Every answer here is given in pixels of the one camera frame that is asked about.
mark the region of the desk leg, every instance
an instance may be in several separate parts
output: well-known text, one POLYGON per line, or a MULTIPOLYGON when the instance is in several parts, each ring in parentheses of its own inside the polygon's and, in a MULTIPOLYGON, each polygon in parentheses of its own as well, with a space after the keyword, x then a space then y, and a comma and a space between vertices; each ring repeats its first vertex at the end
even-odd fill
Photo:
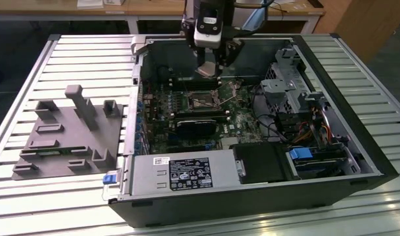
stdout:
POLYGON ((127 17, 129 30, 131 34, 139 34, 138 20, 139 20, 138 16, 127 17))
POLYGON ((309 16, 309 20, 306 22, 306 25, 303 27, 303 31, 301 33, 310 34, 314 32, 314 29, 318 26, 321 16, 309 16))

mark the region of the white object on desk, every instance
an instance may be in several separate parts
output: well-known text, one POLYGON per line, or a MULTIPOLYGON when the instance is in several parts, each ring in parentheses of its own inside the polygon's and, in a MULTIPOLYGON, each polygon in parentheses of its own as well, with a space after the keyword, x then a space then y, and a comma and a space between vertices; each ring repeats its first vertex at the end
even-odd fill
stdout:
POLYGON ((103 0, 78 0, 78 9, 99 9, 105 8, 103 0))
POLYGON ((125 0, 105 0, 106 5, 122 5, 125 0))

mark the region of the power supply label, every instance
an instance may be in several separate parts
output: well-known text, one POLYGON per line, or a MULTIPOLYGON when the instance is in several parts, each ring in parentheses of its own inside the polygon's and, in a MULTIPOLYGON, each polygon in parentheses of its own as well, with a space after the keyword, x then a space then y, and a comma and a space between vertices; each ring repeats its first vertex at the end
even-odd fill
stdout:
POLYGON ((214 187, 209 158, 170 160, 170 183, 173 191, 214 187))

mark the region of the blue latch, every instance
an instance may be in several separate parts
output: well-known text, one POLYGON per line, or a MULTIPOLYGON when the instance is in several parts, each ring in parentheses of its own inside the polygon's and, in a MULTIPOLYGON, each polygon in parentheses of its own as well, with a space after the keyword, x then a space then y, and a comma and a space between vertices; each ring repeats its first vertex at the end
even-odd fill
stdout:
POLYGON ((307 147, 301 147, 301 148, 294 148, 290 151, 293 159, 302 159, 302 158, 313 158, 313 153, 310 148, 307 147))
POLYGON ((118 183, 118 175, 106 175, 103 177, 103 184, 114 184, 118 183))

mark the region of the metal workbench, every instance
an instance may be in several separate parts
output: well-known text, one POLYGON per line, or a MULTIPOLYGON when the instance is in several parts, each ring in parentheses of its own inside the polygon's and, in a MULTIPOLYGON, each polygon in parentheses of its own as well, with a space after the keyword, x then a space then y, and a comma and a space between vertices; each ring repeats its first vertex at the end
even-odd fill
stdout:
MULTIPOLYGON (((305 39, 400 173, 400 104, 342 39, 327 35, 305 39)), ((73 106, 65 88, 81 84, 95 105, 106 99, 127 105, 131 42, 133 35, 65 35, 47 42, 0 126, 0 235, 400 234, 400 177, 329 207, 149 229, 131 228, 107 206, 103 175, 13 181, 13 167, 38 119, 34 108, 39 100, 54 99, 58 106, 73 106)), ((319 89, 313 72, 309 76, 319 89)), ((119 154, 126 124, 125 116, 119 154)))

